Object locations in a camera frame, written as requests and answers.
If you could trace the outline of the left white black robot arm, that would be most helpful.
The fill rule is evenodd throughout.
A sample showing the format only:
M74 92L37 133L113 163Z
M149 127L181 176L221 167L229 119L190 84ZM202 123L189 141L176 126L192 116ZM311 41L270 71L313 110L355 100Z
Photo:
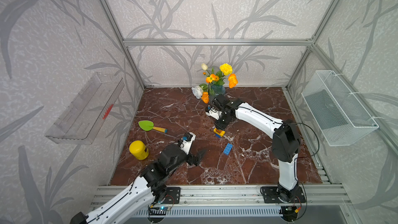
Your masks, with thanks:
M198 166L206 149L197 154L185 144L171 144L160 153L158 159L146 166L135 181L107 203L94 211L78 212L71 224L123 224L144 207L163 200L166 181L184 163Z

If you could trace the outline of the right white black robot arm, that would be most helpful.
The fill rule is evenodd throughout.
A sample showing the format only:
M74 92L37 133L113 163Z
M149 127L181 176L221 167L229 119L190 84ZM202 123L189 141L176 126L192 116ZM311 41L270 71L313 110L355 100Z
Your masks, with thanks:
M300 136L296 123L267 115L239 98L229 100L217 95L205 109L206 115L215 119L218 135L235 119L258 128L272 139L272 153L278 160L279 180L277 196L282 202L290 202L299 189L297 159Z

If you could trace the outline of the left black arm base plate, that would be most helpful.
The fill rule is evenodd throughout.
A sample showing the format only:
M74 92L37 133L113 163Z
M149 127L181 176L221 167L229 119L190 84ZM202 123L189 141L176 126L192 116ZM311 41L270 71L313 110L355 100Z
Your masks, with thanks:
M181 188L166 187L165 192L161 193L158 200L159 204L178 204L180 202Z

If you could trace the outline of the yellow lego brick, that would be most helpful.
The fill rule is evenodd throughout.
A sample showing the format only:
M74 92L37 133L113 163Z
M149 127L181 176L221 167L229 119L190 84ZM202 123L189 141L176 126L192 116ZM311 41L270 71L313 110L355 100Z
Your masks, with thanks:
M214 133L216 134L217 137L222 138L225 134L225 131L214 128Z

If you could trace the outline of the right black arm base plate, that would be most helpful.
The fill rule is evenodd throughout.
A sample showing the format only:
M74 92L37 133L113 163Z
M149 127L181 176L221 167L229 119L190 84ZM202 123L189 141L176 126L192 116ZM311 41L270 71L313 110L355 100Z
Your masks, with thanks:
M279 186L264 186L260 188L260 194L263 197L264 203L306 203L303 188L298 185L292 190L286 190Z

